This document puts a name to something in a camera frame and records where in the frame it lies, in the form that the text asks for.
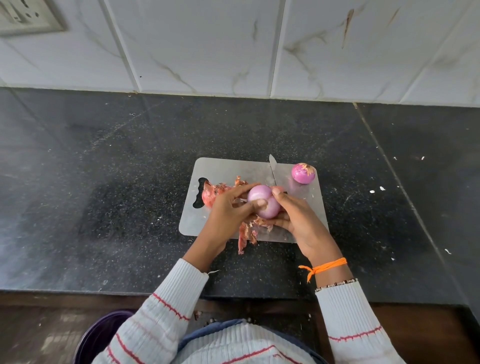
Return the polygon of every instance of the wall tile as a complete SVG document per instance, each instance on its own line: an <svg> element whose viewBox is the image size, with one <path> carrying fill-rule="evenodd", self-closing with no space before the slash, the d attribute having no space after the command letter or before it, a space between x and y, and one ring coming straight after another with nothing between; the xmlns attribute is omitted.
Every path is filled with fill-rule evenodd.
<svg viewBox="0 0 480 364"><path fill-rule="evenodd" d="M287 1L272 96L399 102L469 3Z"/></svg>
<svg viewBox="0 0 480 364"><path fill-rule="evenodd" d="M134 90L97 0L56 1L65 32L0 39L0 79L12 86Z"/></svg>
<svg viewBox="0 0 480 364"><path fill-rule="evenodd" d="M269 96L279 0L107 1L143 92Z"/></svg>
<svg viewBox="0 0 480 364"><path fill-rule="evenodd" d="M480 3L465 16L402 102L480 106Z"/></svg>

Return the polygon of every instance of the hand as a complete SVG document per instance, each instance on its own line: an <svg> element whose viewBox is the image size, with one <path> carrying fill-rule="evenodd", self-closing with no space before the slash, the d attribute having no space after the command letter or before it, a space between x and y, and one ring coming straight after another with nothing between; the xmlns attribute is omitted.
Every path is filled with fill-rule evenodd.
<svg viewBox="0 0 480 364"><path fill-rule="evenodd" d="M220 254L232 235L239 230L242 222L256 218L256 210L265 208L267 201L260 199L240 203L239 198L246 199L247 192L259 183L237 186L216 197L212 211L204 228L187 251L184 260L201 272L206 272L213 259Z"/></svg>
<svg viewBox="0 0 480 364"><path fill-rule="evenodd" d="M277 218L269 220L268 223L291 232L300 251L310 260L312 267L342 257L335 240L305 200L283 193L278 188L273 188L272 193L286 212L281 212ZM352 274L346 265L331 268L315 276L318 287L350 278Z"/></svg>

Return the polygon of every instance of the knife blade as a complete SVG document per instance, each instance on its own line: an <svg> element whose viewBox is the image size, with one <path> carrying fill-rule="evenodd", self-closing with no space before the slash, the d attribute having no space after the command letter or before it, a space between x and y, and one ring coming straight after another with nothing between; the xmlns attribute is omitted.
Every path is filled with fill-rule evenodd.
<svg viewBox="0 0 480 364"><path fill-rule="evenodd" d="M272 156L272 155L270 154L270 155L268 156L268 161L270 162L270 169L272 170L273 179L274 179L274 181L275 181L275 186L277 186L276 178L275 178L276 160L275 160L274 156Z"/></svg>

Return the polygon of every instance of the pink onion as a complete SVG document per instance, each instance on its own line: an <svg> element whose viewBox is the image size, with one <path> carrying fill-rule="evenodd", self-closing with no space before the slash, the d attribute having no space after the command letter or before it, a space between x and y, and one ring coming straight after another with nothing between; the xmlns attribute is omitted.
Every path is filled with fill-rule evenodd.
<svg viewBox="0 0 480 364"><path fill-rule="evenodd" d="M275 197L272 195L272 189L264 184L253 187L248 192L248 201L265 199L268 202L268 205L265 210L258 210L256 214L264 219L274 218L278 215L280 211L280 204L275 200Z"/></svg>
<svg viewBox="0 0 480 364"><path fill-rule="evenodd" d="M315 178L315 169L306 163L299 163L292 168L292 177L298 183L309 184Z"/></svg>

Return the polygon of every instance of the orange wristband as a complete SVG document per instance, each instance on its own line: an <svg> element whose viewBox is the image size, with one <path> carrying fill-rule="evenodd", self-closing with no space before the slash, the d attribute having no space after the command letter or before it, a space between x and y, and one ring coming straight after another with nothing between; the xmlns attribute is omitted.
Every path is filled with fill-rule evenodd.
<svg viewBox="0 0 480 364"><path fill-rule="evenodd" d="M307 266L299 266L299 268L306 269L306 270L310 271L310 273L308 274L308 277L307 277L307 282L310 282L310 278L312 278L312 276L314 274L324 272L324 271L326 271L330 268L342 266L344 264L347 264L347 260L345 258L340 258L340 259L334 260L333 262L325 263L325 264L322 264L321 266L317 266L317 267L313 267L313 268L310 268L310 267L307 267Z"/></svg>

